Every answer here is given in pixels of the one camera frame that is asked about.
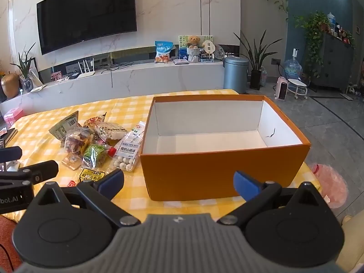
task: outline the marble tv console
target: marble tv console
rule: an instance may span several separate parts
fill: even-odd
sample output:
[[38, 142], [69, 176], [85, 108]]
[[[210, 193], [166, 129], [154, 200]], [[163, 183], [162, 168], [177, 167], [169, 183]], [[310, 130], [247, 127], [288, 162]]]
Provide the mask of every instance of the marble tv console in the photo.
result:
[[19, 95], [0, 104], [1, 114], [20, 106], [26, 115], [128, 96], [178, 91], [222, 89], [222, 62], [141, 63], [116, 71], [96, 71], [94, 75], [51, 82], [39, 92]]

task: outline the gray trash can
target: gray trash can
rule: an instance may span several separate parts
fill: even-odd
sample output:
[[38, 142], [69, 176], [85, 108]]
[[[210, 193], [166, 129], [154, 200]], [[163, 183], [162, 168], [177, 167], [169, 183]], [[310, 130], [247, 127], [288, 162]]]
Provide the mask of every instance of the gray trash can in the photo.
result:
[[246, 93], [249, 60], [242, 57], [225, 57], [224, 89], [233, 89], [239, 94]]

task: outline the red bottle cap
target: red bottle cap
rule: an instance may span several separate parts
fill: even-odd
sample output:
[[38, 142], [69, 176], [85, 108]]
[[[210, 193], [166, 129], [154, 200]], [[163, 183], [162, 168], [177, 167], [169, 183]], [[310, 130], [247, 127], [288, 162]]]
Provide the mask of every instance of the red bottle cap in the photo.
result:
[[114, 147], [111, 147], [110, 150], [107, 152], [107, 154], [110, 156], [110, 157], [113, 157], [116, 153], [116, 149]]

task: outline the blue wall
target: blue wall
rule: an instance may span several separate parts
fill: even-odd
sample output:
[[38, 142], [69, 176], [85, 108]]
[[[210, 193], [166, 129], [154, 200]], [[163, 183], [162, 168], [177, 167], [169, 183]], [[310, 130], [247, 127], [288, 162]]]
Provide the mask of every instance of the blue wall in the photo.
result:
[[297, 59], [301, 63], [306, 45], [304, 30], [295, 27], [294, 16], [307, 16], [316, 11], [325, 14], [331, 12], [336, 21], [344, 29], [352, 33], [353, 30], [353, 6], [352, 0], [288, 0], [289, 21], [287, 30], [287, 46], [285, 59], [292, 58], [293, 48], [299, 49]]

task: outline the gold vase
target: gold vase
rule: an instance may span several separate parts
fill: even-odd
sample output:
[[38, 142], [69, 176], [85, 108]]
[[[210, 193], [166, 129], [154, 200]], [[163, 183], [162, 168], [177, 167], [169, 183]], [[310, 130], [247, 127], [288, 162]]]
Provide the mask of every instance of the gold vase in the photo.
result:
[[19, 76], [15, 73], [6, 74], [1, 79], [1, 86], [8, 99], [12, 99], [19, 93]]

